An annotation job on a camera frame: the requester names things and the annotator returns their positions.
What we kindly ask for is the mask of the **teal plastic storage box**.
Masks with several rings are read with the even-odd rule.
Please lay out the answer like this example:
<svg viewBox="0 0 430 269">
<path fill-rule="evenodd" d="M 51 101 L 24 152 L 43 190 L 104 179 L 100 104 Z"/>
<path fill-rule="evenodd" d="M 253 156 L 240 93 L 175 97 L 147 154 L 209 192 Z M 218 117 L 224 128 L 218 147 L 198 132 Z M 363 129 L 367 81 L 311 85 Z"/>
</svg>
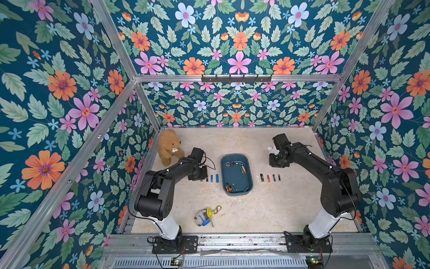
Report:
<svg viewBox="0 0 430 269">
<path fill-rule="evenodd" d="M 221 159 L 221 176 L 224 191 L 229 196 L 247 195 L 254 187 L 248 158 L 230 154 Z"/>
</svg>

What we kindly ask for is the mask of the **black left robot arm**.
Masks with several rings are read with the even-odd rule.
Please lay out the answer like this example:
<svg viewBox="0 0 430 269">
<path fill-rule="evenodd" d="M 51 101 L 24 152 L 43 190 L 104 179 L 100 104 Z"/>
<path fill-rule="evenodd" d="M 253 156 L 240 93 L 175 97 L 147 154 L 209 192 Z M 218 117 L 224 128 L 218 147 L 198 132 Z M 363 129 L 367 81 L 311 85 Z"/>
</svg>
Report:
<svg viewBox="0 0 430 269">
<path fill-rule="evenodd" d="M 174 203 L 175 185 L 183 178 L 199 181 L 207 178 L 204 157 L 188 156 L 164 170 L 148 171 L 137 191 L 134 210 L 142 218 L 151 220 L 160 231 L 160 237 L 175 241 L 181 228 L 170 214 Z"/>
</svg>

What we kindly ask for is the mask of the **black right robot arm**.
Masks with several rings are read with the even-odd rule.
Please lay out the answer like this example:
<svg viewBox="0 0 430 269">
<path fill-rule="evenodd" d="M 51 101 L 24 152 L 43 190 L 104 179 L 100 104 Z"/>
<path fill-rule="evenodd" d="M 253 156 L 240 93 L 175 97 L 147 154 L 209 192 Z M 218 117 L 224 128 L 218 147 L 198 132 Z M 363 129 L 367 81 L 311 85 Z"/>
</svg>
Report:
<svg viewBox="0 0 430 269">
<path fill-rule="evenodd" d="M 303 229 L 302 240 L 312 242 L 326 238 L 339 220 L 345 219 L 362 202 L 355 172 L 330 164 L 300 142 L 275 143 L 275 148 L 277 152 L 269 155 L 271 167 L 286 168 L 298 164 L 321 183 L 322 209 Z"/>
</svg>

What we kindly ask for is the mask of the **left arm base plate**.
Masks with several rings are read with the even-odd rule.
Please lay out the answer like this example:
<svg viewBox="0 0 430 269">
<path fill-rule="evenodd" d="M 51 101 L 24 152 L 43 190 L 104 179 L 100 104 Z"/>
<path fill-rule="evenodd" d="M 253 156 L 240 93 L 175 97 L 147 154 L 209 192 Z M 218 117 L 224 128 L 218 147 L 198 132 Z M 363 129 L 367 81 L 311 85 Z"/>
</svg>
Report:
<svg viewBox="0 0 430 269">
<path fill-rule="evenodd" d="M 193 254 L 197 253 L 199 237 L 196 235 L 179 236 L 175 240 L 156 236 L 150 242 L 153 254 Z"/>
</svg>

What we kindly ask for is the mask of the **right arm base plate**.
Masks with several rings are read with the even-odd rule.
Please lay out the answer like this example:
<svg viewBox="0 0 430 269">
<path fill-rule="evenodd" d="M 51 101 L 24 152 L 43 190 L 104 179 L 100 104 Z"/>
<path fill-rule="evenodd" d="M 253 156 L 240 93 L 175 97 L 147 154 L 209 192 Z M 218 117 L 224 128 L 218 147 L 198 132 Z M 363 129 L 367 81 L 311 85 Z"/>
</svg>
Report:
<svg viewBox="0 0 430 269">
<path fill-rule="evenodd" d="M 284 231 L 286 247 L 289 253 L 331 253 L 330 236 L 316 239 L 310 233 L 295 235 Z"/>
</svg>

